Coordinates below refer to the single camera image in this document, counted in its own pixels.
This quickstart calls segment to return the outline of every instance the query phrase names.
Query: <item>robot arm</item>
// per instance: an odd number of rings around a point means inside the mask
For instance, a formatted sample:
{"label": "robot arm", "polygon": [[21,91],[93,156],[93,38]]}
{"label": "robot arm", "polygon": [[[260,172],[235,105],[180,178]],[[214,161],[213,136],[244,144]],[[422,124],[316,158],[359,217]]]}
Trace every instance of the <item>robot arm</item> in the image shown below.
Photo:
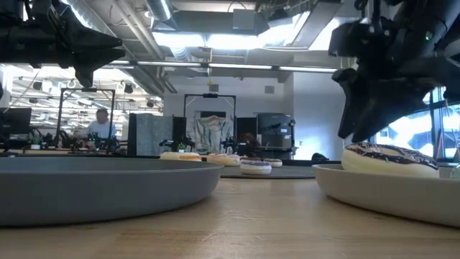
{"label": "robot arm", "polygon": [[[23,21],[23,6],[29,19]],[[60,0],[0,1],[0,63],[57,63],[73,66],[75,77],[86,87],[93,85],[93,72],[124,57],[120,39],[84,27],[72,9]]]}
{"label": "robot arm", "polygon": [[[380,6],[380,0],[373,0]],[[393,20],[374,8],[370,24],[350,22],[333,31],[329,55],[357,58],[359,68],[336,71],[346,104],[339,137],[371,137],[402,116],[423,109],[423,97],[445,86],[447,99],[460,99],[460,68],[442,48],[460,36],[460,1],[385,0],[401,4]],[[367,0],[356,0],[364,8]]]}

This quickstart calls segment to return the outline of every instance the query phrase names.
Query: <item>metal frame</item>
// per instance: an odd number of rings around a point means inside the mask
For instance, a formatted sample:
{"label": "metal frame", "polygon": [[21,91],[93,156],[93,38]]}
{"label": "metal frame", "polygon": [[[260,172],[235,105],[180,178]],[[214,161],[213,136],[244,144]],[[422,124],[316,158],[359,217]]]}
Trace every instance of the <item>metal frame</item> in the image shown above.
{"label": "metal frame", "polygon": [[82,92],[91,92],[96,93],[97,91],[108,91],[112,93],[111,100],[111,109],[110,109],[110,125],[109,125],[109,138],[112,136],[112,124],[114,120],[114,106],[115,106],[115,90],[113,89],[97,89],[97,88],[62,88],[60,90],[60,100],[59,100],[59,113],[57,116],[57,129],[56,129],[56,141],[59,142],[59,131],[60,123],[63,115],[63,103],[64,103],[64,93],[66,91],[82,91]]}
{"label": "metal frame", "polygon": [[230,98],[233,98],[233,134],[234,136],[233,137],[237,137],[236,134],[236,126],[237,126],[237,123],[236,123],[236,96],[234,95],[219,95],[219,94],[185,94],[184,95],[184,113],[183,113],[183,116],[185,118],[185,126],[184,126],[184,137],[186,137],[187,135],[187,116],[185,115],[185,113],[187,112],[187,97],[189,96],[201,96],[203,98],[207,98],[207,99],[210,99],[210,98],[219,98],[219,97],[223,97],[223,98],[226,98],[226,97],[230,97]]}

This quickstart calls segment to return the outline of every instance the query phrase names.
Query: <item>gray bowl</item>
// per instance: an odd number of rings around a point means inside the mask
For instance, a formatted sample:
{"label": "gray bowl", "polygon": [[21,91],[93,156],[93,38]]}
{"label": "gray bowl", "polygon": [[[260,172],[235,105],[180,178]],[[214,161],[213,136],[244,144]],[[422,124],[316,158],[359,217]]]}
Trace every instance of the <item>gray bowl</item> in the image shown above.
{"label": "gray bowl", "polygon": [[189,205],[221,165],[136,158],[0,158],[0,225],[93,222]]}

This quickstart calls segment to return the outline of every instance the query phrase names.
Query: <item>window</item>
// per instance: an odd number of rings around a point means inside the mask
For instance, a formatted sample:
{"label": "window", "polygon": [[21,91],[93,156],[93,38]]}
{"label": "window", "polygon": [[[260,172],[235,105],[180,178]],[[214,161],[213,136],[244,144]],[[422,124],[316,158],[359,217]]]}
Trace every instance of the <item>window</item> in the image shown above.
{"label": "window", "polygon": [[439,116],[442,118],[436,140],[439,143],[436,146],[440,152],[438,157],[453,158],[457,146],[455,142],[459,141],[460,105],[451,105],[448,109],[446,107],[437,109],[436,112],[440,113]]}
{"label": "window", "polygon": [[433,156],[430,111],[402,117],[375,136],[377,144],[396,145]]}
{"label": "window", "polygon": [[371,141],[450,161],[460,145],[460,101],[451,101],[447,109],[443,97],[445,91],[446,87],[438,87],[428,93],[423,98],[426,110],[398,119],[380,130]]}

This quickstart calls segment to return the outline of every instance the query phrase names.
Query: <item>cable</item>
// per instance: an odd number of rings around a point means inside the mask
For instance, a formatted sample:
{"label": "cable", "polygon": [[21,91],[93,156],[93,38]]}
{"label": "cable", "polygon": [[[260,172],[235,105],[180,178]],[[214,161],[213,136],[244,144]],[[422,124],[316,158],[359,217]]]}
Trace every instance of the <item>cable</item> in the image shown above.
{"label": "cable", "polygon": [[245,5],[243,3],[241,3],[240,1],[232,1],[229,5],[229,8],[227,9],[227,12],[230,12],[230,7],[234,4],[234,3],[238,3],[238,4],[241,4],[242,7],[244,7],[245,10],[247,10],[247,8],[245,7]]}
{"label": "cable", "polygon": [[22,94],[16,99],[14,100],[10,105],[8,105],[8,108],[6,108],[3,113],[7,112],[9,110],[9,108],[11,108],[12,106],[14,106],[22,97],[23,95],[25,95],[27,93],[27,91],[29,90],[30,86],[32,86],[35,82],[35,79],[37,79],[37,76],[38,74],[40,73],[42,69],[39,69],[38,72],[35,74],[34,78],[32,79],[32,81],[30,81],[30,84],[29,86],[22,92]]}

